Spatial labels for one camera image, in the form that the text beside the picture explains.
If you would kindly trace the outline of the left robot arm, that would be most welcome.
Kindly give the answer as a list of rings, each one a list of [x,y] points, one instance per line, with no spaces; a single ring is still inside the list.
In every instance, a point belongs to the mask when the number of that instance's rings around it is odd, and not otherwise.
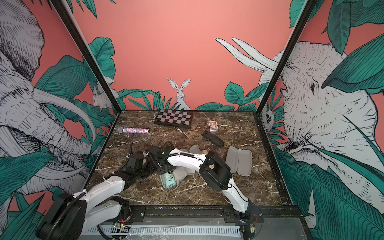
[[[132,154],[123,167],[107,179],[73,195],[62,194],[36,231],[40,240],[77,240],[89,229],[108,220],[124,230],[136,215],[129,201],[117,195],[155,172],[151,154]]]

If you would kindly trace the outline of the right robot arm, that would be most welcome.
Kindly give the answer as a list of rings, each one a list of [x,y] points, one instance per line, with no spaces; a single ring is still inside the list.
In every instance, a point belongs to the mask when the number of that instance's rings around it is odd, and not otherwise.
[[[171,173],[176,167],[191,169],[200,174],[207,186],[222,193],[232,204],[238,219],[256,224],[264,221],[261,208],[254,205],[238,188],[230,167],[218,154],[192,154],[179,149],[152,146],[145,158],[159,174]]]

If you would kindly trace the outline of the mint green umbrella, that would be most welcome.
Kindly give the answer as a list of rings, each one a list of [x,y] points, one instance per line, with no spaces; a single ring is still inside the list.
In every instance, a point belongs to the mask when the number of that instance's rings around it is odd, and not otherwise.
[[[173,188],[174,186],[177,186],[176,180],[172,176],[165,177],[165,188],[170,189],[170,188]]]

